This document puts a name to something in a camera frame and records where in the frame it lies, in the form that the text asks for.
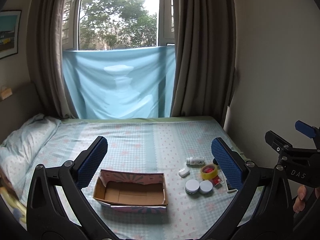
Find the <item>person's right hand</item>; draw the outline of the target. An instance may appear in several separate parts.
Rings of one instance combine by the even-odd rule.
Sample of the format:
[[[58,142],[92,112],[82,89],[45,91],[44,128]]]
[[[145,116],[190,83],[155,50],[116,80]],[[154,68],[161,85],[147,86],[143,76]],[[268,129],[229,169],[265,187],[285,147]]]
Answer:
[[[304,185],[301,185],[297,190],[297,198],[293,205],[293,211],[295,213],[300,213],[305,208],[305,198],[307,194],[307,189]]]

